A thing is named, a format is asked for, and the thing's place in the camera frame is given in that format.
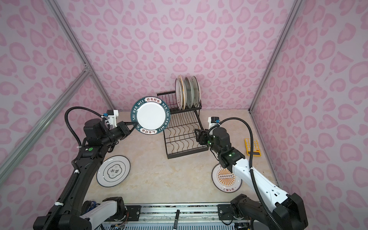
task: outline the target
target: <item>black marker pen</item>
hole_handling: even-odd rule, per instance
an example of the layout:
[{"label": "black marker pen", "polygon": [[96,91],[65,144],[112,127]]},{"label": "black marker pen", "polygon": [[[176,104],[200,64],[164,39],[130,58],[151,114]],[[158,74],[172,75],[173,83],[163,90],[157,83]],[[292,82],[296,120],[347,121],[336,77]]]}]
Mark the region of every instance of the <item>black marker pen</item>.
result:
[{"label": "black marker pen", "polygon": [[176,216],[175,216],[175,222],[174,222],[174,229],[176,229],[178,227],[178,219],[179,219],[179,213],[180,210],[176,210]]}]

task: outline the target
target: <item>upright plate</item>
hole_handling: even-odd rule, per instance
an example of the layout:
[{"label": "upright plate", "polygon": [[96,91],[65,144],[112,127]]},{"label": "upright plate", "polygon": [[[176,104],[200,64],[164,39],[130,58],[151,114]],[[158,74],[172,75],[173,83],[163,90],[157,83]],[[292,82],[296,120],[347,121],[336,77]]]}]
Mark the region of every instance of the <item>upright plate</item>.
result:
[{"label": "upright plate", "polygon": [[185,109],[185,106],[187,104],[187,88],[184,84],[184,81],[183,81],[183,78],[181,77],[181,75],[179,75],[178,77],[179,81],[181,82],[181,85],[183,87],[183,106],[182,106],[182,109]]},{"label": "upright plate", "polygon": [[189,78],[185,77],[184,79],[185,86],[187,88],[187,107],[190,109],[193,106],[193,98],[194,98],[194,91],[193,86],[189,80]]},{"label": "upright plate", "polygon": [[135,129],[152,135],[162,132],[170,121],[167,104],[157,97],[145,97],[138,100],[130,112],[132,122],[137,122]]},{"label": "upright plate", "polygon": [[237,191],[242,182],[234,173],[224,169],[220,164],[216,165],[212,170],[212,181],[216,188],[227,193]]},{"label": "upright plate", "polygon": [[178,108],[181,109],[184,103],[184,98],[183,98],[183,85],[181,84],[179,79],[175,80],[175,94],[176,94],[176,103],[178,104]]},{"label": "upright plate", "polygon": [[199,87],[198,81],[195,78],[195,76],[193,76],[190,79],[191,84],[193,85],[193,92],[194,92],[194,96],[193,96],[193,106],[194,107],[198,107],[199,106],[199,101],[201,99],[201,88]]},{"label": "upright plate", "polygon": [[120,184],[129,174],[130,162],[125,156],[113,156],[99,167],[96,179],[103,187],[113,187]]}]

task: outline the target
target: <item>orange sunburst pattern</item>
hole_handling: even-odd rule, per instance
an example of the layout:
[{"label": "orange sunburst pattern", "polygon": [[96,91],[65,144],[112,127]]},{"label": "orange sunburst pattern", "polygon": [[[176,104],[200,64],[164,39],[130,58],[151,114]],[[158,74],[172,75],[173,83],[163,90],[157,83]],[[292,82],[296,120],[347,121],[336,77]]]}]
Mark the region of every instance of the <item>orange sunburst pattern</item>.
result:
[{"label": "orange sunburst pattern", "polygon": [[217,179],[224,186],[231,186],[235,183],[235,175],[228,169],[220,169],[217,172]]}]

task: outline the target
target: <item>plate with orange sunburst design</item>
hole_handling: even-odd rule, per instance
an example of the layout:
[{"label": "plate with orange sunburst design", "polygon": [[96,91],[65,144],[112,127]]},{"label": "plate with orange sunburst design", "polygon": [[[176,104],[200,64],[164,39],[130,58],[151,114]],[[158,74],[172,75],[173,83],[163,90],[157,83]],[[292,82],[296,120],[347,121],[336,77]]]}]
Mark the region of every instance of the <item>plate with orange sunburst design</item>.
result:
[{"label": "plate with orange sunburst design", "polygon": [[216,188],[227,193],[237,191],[242,183],[240,178],[237,178],[228,169],[221,167],[220,164],[216,165],[212,170],[212,181]]}]

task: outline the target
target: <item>wire rack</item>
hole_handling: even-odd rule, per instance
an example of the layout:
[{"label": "wire rack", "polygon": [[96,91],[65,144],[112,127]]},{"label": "wire rack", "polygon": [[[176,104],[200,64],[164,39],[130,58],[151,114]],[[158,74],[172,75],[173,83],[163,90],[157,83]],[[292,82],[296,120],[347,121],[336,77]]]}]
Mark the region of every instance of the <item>wire rack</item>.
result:
[{"label": "wire rack", "polygon": [[171,118],[164,129],[163,136],[167,158],[176,158],[208,150],[207,145],[200,145],[195,139],[195,129],[203,129],[199,118],[201,102],[196,108],[179,110],[175,91],[158,93],[157,97],[166,102]]}]

